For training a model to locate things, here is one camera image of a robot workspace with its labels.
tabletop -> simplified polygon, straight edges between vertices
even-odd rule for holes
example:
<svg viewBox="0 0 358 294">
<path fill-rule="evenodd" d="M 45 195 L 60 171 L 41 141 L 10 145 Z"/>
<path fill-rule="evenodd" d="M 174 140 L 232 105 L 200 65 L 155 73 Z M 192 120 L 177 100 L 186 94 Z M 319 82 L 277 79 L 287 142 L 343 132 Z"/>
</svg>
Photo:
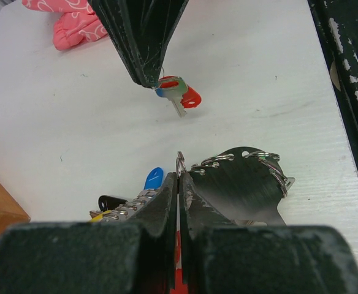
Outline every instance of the tabletop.
<svg viewBox="0 0 358 294">
<path fill-rule="evenodd" d="M 0 182 L 33 221 L 87 221 L 148 172 L 236 146 L 281 156 L 288 225 L 330 225 L 358 261 L 358 177 L 306 0 L 190 1 L 164 61 L 203 101 L 179 118 L 134 84 L 109 38 L 66 52 L 53 13 L 0 13 Z"/>
</svg>

